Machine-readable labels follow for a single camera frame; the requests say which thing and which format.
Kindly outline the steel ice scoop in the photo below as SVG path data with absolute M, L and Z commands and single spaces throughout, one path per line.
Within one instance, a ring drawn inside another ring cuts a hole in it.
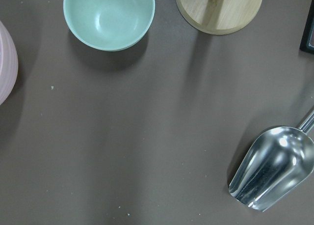
M 265 211 L 314 170 L 314 126 L 310 110 L 297 127 L 264 130 L 252 143 L 230 184 L 229 193 L 247 207 Z

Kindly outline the wooden cup tree stand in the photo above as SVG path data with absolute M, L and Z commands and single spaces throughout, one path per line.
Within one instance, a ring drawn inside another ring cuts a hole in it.
M 262 0 L 176 0 L 184 19 L 199 31 L 214 35 L 234 33 L 257 15 Z

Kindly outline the mint green bowl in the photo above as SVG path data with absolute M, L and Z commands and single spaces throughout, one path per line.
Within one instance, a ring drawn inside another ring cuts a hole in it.
M 115 52 L 145 36 L 154 18 L 155 0 L 63 0 L 63 13 L 79 41 Z

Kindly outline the pink bowl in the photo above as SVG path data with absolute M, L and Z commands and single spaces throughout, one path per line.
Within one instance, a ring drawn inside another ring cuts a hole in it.
M 18 56 L 12 37 L 0 23 L 0 104 L 11 93 L 18 75 Z

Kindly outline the black mirror tray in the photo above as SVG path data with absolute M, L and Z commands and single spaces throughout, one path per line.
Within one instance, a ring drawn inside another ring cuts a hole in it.
M 314 6 L 311 5 L 300 43 L 300 50 L 314 54 Z

